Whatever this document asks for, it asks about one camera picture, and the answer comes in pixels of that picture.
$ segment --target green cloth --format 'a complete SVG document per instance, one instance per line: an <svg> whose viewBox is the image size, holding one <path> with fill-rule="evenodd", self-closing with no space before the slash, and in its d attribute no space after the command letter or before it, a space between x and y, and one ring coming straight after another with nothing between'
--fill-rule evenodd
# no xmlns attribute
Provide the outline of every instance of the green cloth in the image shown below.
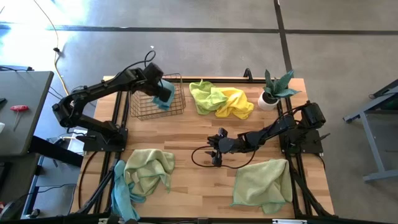
<svg viewBox="0 0 398 224"><path fill-rule="evenodd" d="M271 159L238 169L231 206L261 206L265 214L270 214L291 201L292 183L287 160Z"/></svg>
<svg viewBox="0 0 398 224"><path fill-rule="evenodd" d="M158 149L136 149L131 154L124 168L126 184L134 182L131 193L148 196L154 192L162 180L170 191L171 173L174 170L174 154Z"/></svg>
<svg viewBox="0 0 398 224"><path fill-rule="evenodd" d="M206 115L210 111L217 110L223 106L228 97L226 97L219 89L211 82L190 83L189 90L195 99L198 114Z"/></svg>

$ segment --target wooden table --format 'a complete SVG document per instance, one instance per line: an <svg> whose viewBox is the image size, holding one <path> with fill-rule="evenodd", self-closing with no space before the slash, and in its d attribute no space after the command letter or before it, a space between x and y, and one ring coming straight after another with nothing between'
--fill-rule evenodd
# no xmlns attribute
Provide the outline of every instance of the wooden table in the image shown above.
<svg viewBox="0 0 398 224"><path fill-rule="evenodd" d="M228 118L217 118L214 113L202 116L197 113L195 100L192 98L189 83L184 83L186 108L183 114L163 118L140 121L137 118L128 117L127 128L129 137L126 150L121 159L126 161L135 149L161 149L175 155L175 170L172 174L171 192L168 194L163 184L159 184L155 192L147 197L143 204L135 204L135 208L141 217L211 217L211 218L294 218L293 206L287 203L281 211L272 215L263 214L260 207L233 206L232 193L236 170L227 168L202 168L191 161L192 151L206 145L206 138L215 135L218 128L225 128L228 137L235 138L237 134L260 130L270 125L277 117L277 110L262 111L257 105L257 99L262 93L264 84L247 83L217 83L218 87L232 86L246 93L248 100L254 104L254 111L247 120L240 120L234 115ZM289 87L302 91L291 97L292 106L303 105L307 100L304 80L294 78ZM95 119L111 120L116 94L105 96L98 100L95 111ZM87 162L88 153L83 161L82 170ZM251 153L225 154L223 164L240 166L247 162ZM303 154L303 164L307 185L317 200L326 211L333 213L328 184L321 160L309 154ZM81 186L81 202L89 199L100 179L101 166L104 153L99 152L88 165ZM272 138L256 152L251 164L268 161L269 159L284 158L280 152L278 137ZM202 164L211 164L211 157L204 151L195 154L195 160ZM304 211L302 194L297 186L300 208ZM108 187L104 191L101 211L106 205ZM78 210L77 191L73 201L71 212Z"/></svg>

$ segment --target metal wire basket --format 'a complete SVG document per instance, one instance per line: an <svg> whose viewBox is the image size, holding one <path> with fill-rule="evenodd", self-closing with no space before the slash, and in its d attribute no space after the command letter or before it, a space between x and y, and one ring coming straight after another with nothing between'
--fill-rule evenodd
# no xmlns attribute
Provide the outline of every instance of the metal wire basket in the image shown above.
<svg viewBox="0 0 398 224"><path fill-rule="evenodd" d="M182 114L184 112L185 96L181 75L179 73L163 75L163 79L174 85L174 99L170 105L170 109L167 111L159 109L152 102L154 99L153 96L136 91L130 98L130 116L145 120Z"/></svg>

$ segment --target screwdriver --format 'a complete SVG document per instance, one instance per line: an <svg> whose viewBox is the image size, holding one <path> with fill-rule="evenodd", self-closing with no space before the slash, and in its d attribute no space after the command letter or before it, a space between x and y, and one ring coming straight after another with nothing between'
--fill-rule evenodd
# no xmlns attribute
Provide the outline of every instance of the screwdriver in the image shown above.
<svg viewBox="0 0 398 224"><path fill-rule="evenodd" d="M15 106L10 107L10 110L17 112L17 116L15 117L15 122L14 122L14 128L12 129L13 131L15 131L15 129L17 128L19 112L27 111L27 110L29 110L29 107L26 105L15 105Z"/></svg>

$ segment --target concrete floor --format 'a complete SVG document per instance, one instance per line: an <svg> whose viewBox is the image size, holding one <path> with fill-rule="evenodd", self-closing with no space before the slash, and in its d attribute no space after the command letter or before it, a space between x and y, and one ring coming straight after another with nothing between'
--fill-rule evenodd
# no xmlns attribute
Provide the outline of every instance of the concrete floor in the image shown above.
<svg viewBox="0 0 398 224"><path fill-rule="evenodd" d="M38 1L54 23L79 26L195 27L277 29L273 0L120 0ZM55 34L34 2L9 1L0 21L28 24L0 30L0 64L53 70ZM280 0L286 29L397 30L398 1ZM156 63L166 73L240 77L246 67L255 77L267 68L285 72L279 34L196 32L59 32L64 57L58 67L69 89L97 83L141 60L154 46ZM362 175L375 172L362 125L342 117L369 101L368 95L395 80L398 35L287 35L295 77L304 78L310 100L326 117L321 133L333 206L344 218L398 222L398 178L370 184ZM52 86L61 94L55 77ZM36 135L65 132L50 110L49 95Z"/></svg>

